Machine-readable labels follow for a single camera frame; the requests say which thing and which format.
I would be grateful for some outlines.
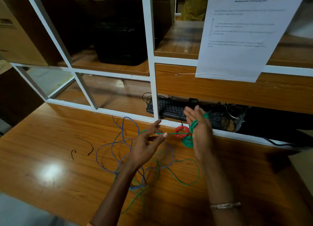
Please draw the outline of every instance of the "bracelet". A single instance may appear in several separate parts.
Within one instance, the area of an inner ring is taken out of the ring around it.
[[[230,209],[230,208],[234,208],[234,207],[240,208],[241,203],[240,202],[234,202],[234,203],[210,205],[211,209]]]

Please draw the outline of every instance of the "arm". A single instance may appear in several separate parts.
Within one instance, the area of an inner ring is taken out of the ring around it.
[[[194,128],[194,152],[201,165],[211,204],[234,203],[231,183],[222,168],[221,162],[214,152],[213,131],[211,123],[203,117],[204,110],[196,106],[194,110],[186,107],[184,114],[191,124],[195,119],[198,125]],[[238,208],[213,209],[213,217],[217,226],[247,225]]]
[[[162,133],[159,119],[135,139],[135,144],[125,164],[122,165],[106,197],[87,226],[116,225],[122,210],[131,181],[137,170],[151,159],[158,146],[165,140],[167,133],[158,137],[150,137],[154,133]]]

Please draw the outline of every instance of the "blue wire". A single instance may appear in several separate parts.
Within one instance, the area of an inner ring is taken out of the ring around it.
[[[117,126],[119,127],[119,129],[121,129],[121,132],[115,137],[115,139],[114,139],[114,141],[113,141],[112,143],[104,144],[104,145],[102,145],[102,146],[99,147],[99,149],[98,149],[97,152],[96,152],[96,162],[97,162],[97,164],[98,164],[103,170],[105,170],[105,171],[107,171],[107,172],[109,172],[109,173],[113,173],[113,174],[116,176],[116,175],[117,175],[117,172],[118,172],[118,170],[119,170],[119,168],[120,168],[120,166],[121,166],[121,163],[122,163],[123,159],[131,153],[131,148],[132,148],[132,145],[133,145],[133,140],[132,140],[132,138],[124,138],[124,120],[125,120],[125,118],[127,118],[127,119],[129,119],[129,120],[131,120],[132,122],[135,123],[135,125],[136,125],[136,127],[137,127],[137,130],[138,130],[138,134],[140,133],[140,131],[139,131],[139,127],[138,127],[138,125],[136,124],[136,122],[135,122],[133,119],[131,119],[130,117],[124,117],[124,118],[123,118],[122,127],[120,127],[120,126],[115,122],[113,116],[112,116],[112,118],[113,118],[114,124],[117,125]],[[120,135],[121,133],[122,133],[122,138],[123,138],[123,140],[116,142],[116,139],[119,137],[119,135]],[[129,145],[129,144],[126,143],[126,140],[127,140],[127,139],[131,139],[131,145]],[[116,156],[114,155],[114,153],[113,153],[113,145],[116,144],[116,143],[120,143],[120,142],[124,142],[127,146],[130,147],[130,152],[129,152],[127,155],[125,155],[124,157],[122,157],[121,161],[119,161],[119,160],[116,158]],[[103,166],[98,162],[98,158],[97,158],[97,154],[98,154],[99,150],[100,150],[103,146],[106,146],[106,145],[109,145],[109,144],[111,145],[111,153],[112,153],[112,155],[114,156],[114,158],[116,159],[116,161],[119,163],[119,165],[118,165],[118,167],[117,167],[117,169],[116,169],[115,171],[110,171],[110,170],[106,169],[105,167],[103,167]],[[139,188],[144,187],[144,186],[147,185],[146,178],[145,178],[145,173],[146,173],[146,171],[147,171],[148,169],[163,169],[163,168],[168,168],[168,167],[173,163],[173,161],[174,161],[174,152],[173,152],[173,149],[171,148],[171,146],[170,146],[168,143],[166,143],[166,144],[167,144],[168,148],[172,151],[172,161],[170,162],[170,164],[168,164],[167,166],[163,166],[163,167],[149,167],[149,168],[146,168],[146,170],[143,170],[143,167],[141,167],[142,173],[138,170],[138,172],[140,173],[140,175],[142,175],[141,183],[140,183],[139,186],[131,186],[131,187],[129,187],[130,190],[139,189]]]

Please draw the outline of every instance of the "person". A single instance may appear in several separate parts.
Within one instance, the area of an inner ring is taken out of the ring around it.
[[[189,107],[184,110],[189,125],[195,119],[198,120],[198,125],[194,128],[193,133],[194,153],[200,163],[207,184],[215,224],[217,226],[246,226],[240,208],[238,208],[240,203],[232,205],[232,203],[235,203],[233,190],[214,151],[212,126],[209,119],[203,117],[204,113],[204,110],[198,105],[194,110]],[[154,122],[146,131],[136,137],[127,161],[121,166],[111,189],[87,226],[117,225],[135,173],[151,159],[158,146],[167,137],[167,133],[163,133],[159,129],[160,122],[160,119]],[[154,133],[162,134],[158,137],[151,137]]]
[[[208,0],[185,0],[179,20],[204,21],[207,4]]]

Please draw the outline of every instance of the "printed instruction sheet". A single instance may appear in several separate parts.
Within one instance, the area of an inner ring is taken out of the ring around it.
[[[196,77],[255,82],[302,0],[209,0]]]

